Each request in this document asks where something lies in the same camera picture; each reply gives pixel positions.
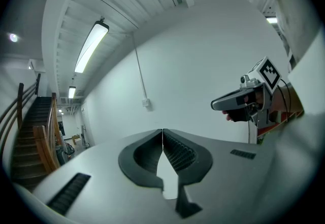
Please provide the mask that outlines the person's right hand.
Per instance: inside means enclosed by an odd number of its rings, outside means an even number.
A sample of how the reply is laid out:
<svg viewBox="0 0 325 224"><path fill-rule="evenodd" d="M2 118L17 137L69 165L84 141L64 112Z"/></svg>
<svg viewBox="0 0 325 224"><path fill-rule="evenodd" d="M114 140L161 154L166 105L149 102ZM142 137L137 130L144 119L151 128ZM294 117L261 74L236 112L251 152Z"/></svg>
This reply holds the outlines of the person's right hand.
<svg viewBox="0 0 325 224"><path fill-rule="evenodd" d="M222 114L226 116L227 121L248 121L248 113L253 110L253 108L261 108L264 104L263 93L258 91L255 92L255 101L248 105L248 107L237 110L226 110L222 111Z"/></svg>

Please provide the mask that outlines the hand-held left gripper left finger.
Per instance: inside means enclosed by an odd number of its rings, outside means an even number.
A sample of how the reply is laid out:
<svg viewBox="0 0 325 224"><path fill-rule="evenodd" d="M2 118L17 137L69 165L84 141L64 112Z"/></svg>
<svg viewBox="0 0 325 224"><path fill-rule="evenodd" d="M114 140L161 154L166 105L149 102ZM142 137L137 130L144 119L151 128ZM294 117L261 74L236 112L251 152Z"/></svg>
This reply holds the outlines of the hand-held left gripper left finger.
<svg viewBox="0 0 325 224"><path fill-rule="evenodd" d="M163 131L157 129L124 147L118 157L119 167L134 184L163 189L163 180L157 176L158 162L162 152Z"/></svg>

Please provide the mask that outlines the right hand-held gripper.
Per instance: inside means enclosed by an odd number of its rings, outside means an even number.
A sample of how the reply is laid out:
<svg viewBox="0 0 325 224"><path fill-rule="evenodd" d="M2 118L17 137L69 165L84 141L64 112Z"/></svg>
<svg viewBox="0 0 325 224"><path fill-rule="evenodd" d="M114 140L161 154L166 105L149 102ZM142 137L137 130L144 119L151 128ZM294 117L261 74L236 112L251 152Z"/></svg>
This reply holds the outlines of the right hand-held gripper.
<svg viewBox="0 0 325 224"><path fill-rule="evenodd" d="M281 74L268 57L258 61L249 72L241 76L240 88L211 102L216 111L248 108L249 120L258 129L274 125L270 110Z"/></svg>

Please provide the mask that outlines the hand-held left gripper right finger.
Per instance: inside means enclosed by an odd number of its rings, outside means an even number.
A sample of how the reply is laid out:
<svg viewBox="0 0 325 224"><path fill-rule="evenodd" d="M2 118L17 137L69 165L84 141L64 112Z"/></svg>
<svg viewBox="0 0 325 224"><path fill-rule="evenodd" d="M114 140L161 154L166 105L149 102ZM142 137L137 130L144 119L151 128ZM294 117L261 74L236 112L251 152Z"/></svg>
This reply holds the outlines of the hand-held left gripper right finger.
<svg viewBox="0 0 325 224"><path fill-rule="evenodd" d="M199 183L213 165L211 153L168 129L163 129L163 151L178 175L178 197L175 211L188 218L202 210L197 203L190 202L185 191L186 185Z"/></svg>

